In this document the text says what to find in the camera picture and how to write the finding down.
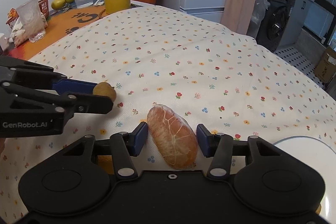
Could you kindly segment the cardboard box on floor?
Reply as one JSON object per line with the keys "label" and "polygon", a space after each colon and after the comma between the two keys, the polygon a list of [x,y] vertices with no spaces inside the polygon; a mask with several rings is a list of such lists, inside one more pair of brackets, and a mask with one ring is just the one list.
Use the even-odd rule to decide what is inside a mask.
{"label": "cardboard box on floor", "polygon": [[314,70],[315,76],[324,84],[328,83],[335,74],[335,59],[335,50],[332,47],[326,48]]}

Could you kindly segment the frosted tall glass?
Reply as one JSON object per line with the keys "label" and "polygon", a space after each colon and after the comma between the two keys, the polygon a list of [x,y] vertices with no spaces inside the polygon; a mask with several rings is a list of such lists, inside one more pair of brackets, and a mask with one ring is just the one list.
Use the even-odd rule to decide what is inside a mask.
{"label": "frosted tall glass", "polygon": [[[42,24],[41,18],[41,10],[39,8],[38,0],[29,0],[24,4],[20,5],[17,8],[18,15],[22,21],[22,24],[25,27],[33,26],[34,24]],[[41,26],[42,30],[39,31],[36,35],[30,36],[29,41],[34,43],[40,40],[43,36],[45,36],[46,31],[43,26]]]}

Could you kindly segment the red basket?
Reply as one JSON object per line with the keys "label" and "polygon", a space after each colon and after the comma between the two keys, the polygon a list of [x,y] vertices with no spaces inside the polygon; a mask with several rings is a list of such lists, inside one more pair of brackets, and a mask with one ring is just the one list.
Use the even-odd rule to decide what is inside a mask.
{"label": "red basket", "polygon": [[38,24],[40,22],[38,16],[41,16],[42,19],[48,19],[49,14],[49,0],[29,0],[9,11],[6,24],[13,30],[18,20],[21,20],[24,26]]}

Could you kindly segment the washing machine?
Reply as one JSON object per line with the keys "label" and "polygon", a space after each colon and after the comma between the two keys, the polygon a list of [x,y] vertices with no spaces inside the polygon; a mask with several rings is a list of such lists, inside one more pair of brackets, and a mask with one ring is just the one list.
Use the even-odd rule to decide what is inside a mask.
{"label": "washing machine", "polygon": [[280,44],[295,0],[268,0],[268,2],[270,6],[261,21],[256,42],[274,52]]}

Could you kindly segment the kitchen counter cabinet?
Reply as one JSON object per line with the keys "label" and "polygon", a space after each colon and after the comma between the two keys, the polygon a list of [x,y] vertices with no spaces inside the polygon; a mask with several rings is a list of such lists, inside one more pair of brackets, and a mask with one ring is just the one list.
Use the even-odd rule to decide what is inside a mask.
{"label": "kitchen counter cabinet", "polygon": [[247,35],[274,52],[294,44],[314,0],[255,0]]}

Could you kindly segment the tissue pack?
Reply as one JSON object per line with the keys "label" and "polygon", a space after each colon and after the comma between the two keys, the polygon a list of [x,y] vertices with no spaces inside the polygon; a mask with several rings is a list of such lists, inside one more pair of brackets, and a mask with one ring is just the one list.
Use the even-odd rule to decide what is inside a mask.
{"label": "tissue pack", "polygon": [[19,16],[17,16],[17,20],[12,28],[12,32],[9,38],[9,42],[13,43],[15,47],[20,46],[24,42],[26,42],[30,36],[36,35],[43,28],[48,27],[47,20],[44,15],[41,15],[42,24],[34,24],[33,26],[25,27],[22,24],[22,21]]}

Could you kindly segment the orange cat placemat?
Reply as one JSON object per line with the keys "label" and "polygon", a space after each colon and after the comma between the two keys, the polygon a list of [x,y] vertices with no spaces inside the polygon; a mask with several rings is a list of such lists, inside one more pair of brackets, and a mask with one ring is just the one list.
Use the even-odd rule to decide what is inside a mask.
{"label": "orange cat placemat", "polygon": [[70,9],[67,12],[61,12],[48,20],[48,27],[43,38],[34,43],[27,40],[20,46],[8,50],[5,55],[28,60],[64,36],[70,35],[79,28],[107,15],[105,6],[90,6],[83,9]]}

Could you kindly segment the floral white tablecloth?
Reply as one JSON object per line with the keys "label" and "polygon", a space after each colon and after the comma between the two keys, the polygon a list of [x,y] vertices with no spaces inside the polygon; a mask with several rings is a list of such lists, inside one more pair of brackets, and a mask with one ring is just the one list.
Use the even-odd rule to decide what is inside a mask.
{"label": "floral white tablecloth", "polygon": [[1,154],[1,220],[27,213],[21,176],[86,134],[131,131],[156,104],[192,128],[271,143],[309,136],[335,149],[335,100],[313,80],[249,36],[160,6],[117,12],[30,58],[71,79],[107,82],[117,98],[107,115],[79,114],[64,133],[9,139]]}

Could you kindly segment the yellow tape roll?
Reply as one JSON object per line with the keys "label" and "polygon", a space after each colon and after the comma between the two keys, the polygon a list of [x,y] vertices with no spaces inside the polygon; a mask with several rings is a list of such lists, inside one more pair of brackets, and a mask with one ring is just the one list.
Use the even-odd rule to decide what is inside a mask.
{"label": "yellow tape roll", "polygon": [[113,14],[130,8],[130,0],[104,0],[105,12]]}

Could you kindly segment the white blue-rimmed plate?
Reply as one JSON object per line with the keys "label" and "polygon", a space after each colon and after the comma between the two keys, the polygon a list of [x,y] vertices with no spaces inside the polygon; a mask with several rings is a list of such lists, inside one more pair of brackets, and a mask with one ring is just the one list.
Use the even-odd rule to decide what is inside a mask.
{"label": "white blue-rimmed plate", "polygon": [[292,136],[274,143],[276,147],[315,169],[324,179],[326,190],[319,213],[335,223],[335,151],[319,139]]}

